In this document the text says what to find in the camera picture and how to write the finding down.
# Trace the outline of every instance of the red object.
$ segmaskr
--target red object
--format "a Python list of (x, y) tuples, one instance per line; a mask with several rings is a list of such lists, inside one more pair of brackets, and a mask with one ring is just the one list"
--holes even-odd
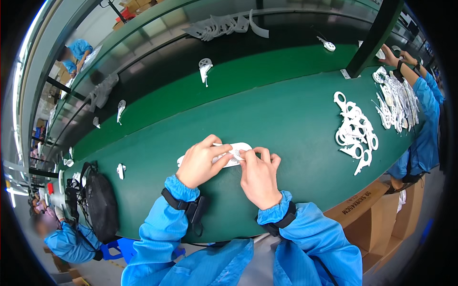
[(52, 194), (54, 192), (54, 187), (52, 183), (48, 183), (48, 193)]
[[(136, 15), (133, 14), (133, 13), (130, 13), (129, 10), (127, 8), (124, 8), (123, 11), (121, 11), (121, 15), (126, 19), (126, 20), (130, 20), (132, 19), (133, 17), (135, 17)], [(116, 18), (116, 22), (120, 22), (121, 21), (121, 18), (120, 17), (117, 17)]]

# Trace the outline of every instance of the blue uniform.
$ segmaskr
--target blue uniform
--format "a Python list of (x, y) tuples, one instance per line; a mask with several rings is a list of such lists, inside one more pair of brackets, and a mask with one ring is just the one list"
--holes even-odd
[[(91, 229), (80, 224), (78, 229), (95, 249), (100, 249), (102, 243)], [(50, 234), (44, 243), (55, 255), (70, 263), (86, 263), (95, 256), (94, 249), (66, 222), (62, 223), (62, 230)]]
[(428, 172), (439, 164), (437, 130), (439, 128), (439, 104), (444, 102), (444, 97), (436, 81), (428, 72), (426, 78), (419, 77), (412, 88), (421, 104), (426, 121), (410, 148), (389, 168), (388, 173), (396, 179), (402, 179), (407, 175), (409, 157), (412, 160), (411, 175), (418, 175), (423, 171)]
[[(189, 189), (175, 176), (165, 187), (176, 199), (194, 201), (199, 189)], [(279, 205), (259, 210), (258, 223), (277, 222), (284, 217), (292, 199), (282, 191)], [(318, 261), (326, 265), (339, 285), (362, 284), (360, 250), (345, 238), (341, 225), (323, 215), (313, 203), (296, 204), (296, 219), (280, 234), (283, 240), (275, 251), (273, 282), (283, 285), (332, 285)], [(234, 239), (222, 248), (205, 248), (178, 263), (173, 250), (186, 234), (188, 220), (184, 210), (175, 210), (160, 197), (140, 227), (141, 241), (134, 243), (137, 254), (124, 269), (122, 286), (200, 286), (237, 285), (254, 253), (249, 239)]]
[[(71, 50), (75, 58), (79, 61), (81, 61), (86, 51), (92, 53), (92, 46), (86, 40), (83, 39), (77, 39), (70, 46), (68, 46), (68, 48)], [(62, 63), (67, 68), (69, 74), (74, 70), (76, 71), (76, 65), (71, 60), (67, 59), (62, 61)]]

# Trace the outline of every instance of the hand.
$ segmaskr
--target hand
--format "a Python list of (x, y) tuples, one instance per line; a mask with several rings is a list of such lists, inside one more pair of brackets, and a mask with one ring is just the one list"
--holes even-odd
[(390, 48), (387, 45), (383, 44), (382, 51), (385, 54), (385, 59), (379, 59), (379, 61), (397, 68), (399, 59), (393, 55), (393, 52), (390, 50)]
[(213, 146), (213, 143), (221, 144), (221, 139), (211, 134), (186, 151), (183, 162), (175, 174), (186, 187), (194, 189), (205, 183), (218, 174), (233, 157), (232, 154), (226, 154), (213, 164), (214, 157), (232, 150), (229, 144)]
[(401, 61), (410, 65), (417, 65), (418, 61), (414, 59), (409, 53), (406, 51), (401, 51), (401, 56), (404, 57)]
[(64, 211), (60, 207), (56, 206), (54, 208), (54, 212), (56, 213), (56, 217), (59, 221), (65, 219)]
[(240, 150), (240, 156), (246, 160), (240, 161), (240, 186), (246, 197), (261, 210), (279, 204), (282, 194), (277, 188), (277, 169), (281, 158), (277, 154), (270, 155), (269, 149), (264, 147), (256, 147), (246, 152)]
[(81, 59), (77, 64), (76, 64), (76, 72), (80, 72), (81, 68), (83, 67), (84, 64), (84, 59)]

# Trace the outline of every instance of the white glove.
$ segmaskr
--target white glove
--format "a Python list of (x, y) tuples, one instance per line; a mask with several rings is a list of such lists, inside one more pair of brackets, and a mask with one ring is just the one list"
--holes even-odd
[(61, 219), (65, 219), (64, 211), (63, 211), (60, 207), (56, 206), (56, 207), (54, 208), (54, 212), (56, 212), (56, 217), (57, 217), (57, 219), (58, 219), (59, 221), (60, 221)]

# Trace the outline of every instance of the green table surface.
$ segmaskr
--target green table surface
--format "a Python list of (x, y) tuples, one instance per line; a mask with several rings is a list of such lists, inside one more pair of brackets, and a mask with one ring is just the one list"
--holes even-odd
[[(105, 146), (76, 162), (64, 177), (80, 172), (84, 161), (97, 160), (118, 201), (118, 234), (138, 239), (139, 226), (160, 196), (164, 180), (178, 169), (176, 160), (213, 133), (223, 143), (246, 142), (277, 153), (282, 158), (278, 188), (290, 191), (295, 203), (314, 202), (326, 211), (376, 180), (414, 139), (413, 132), (405, 135), (404, 131), (400, 136), (393, 128), (382, 127), (371, 101), (376, 100), (377, 88), (371, 77), (376, 69), (368, 67), (360, 78), (352, 80), (345, 80), (340, 71), (303, 76), (213, 100)], [(379, 139), (371, 166), (356, 176), (358, 160), (340, 152), (334, 139), (342, 123), (341, 111), (333, 102), (336, 91), (362, 109)], [(119, 132), (128, 128), (127, 123), (118, 126)], [(124, 180), (116, 173), (119, 163), (126, 166)], [(184, 242), (224, 241), (264, 232), (254, 220), (258, 210), (245, 197), (240, 176), (239, 166), (224, 168), (199, 187), (212, 201), (202, 218), (204, 232), (200, 238), (188, 233)]]

